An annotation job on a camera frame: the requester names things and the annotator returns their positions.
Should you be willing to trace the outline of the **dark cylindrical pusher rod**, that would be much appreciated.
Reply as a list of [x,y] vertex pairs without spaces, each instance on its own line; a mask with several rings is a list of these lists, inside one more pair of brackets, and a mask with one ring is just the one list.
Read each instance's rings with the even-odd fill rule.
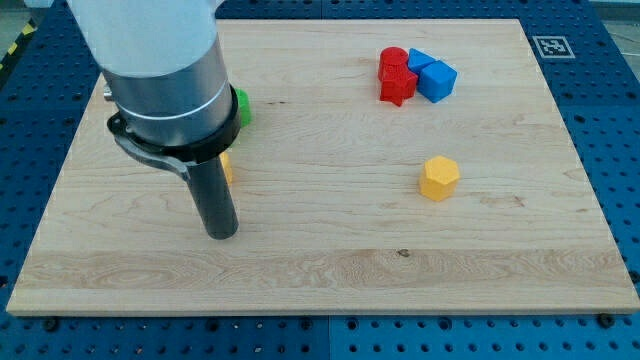
[[233,236],[238,219],[219,157],[187,164],[187,185],[207,234],[216,240]]

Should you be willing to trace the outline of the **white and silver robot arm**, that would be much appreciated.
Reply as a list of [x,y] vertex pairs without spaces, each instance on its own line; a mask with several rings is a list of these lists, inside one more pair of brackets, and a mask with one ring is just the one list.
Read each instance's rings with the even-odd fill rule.
[[210,0],[69,0],[117,108],[107,126],[131,158],[187,184],[208,235],[238,229],[221,154],[241,129]]

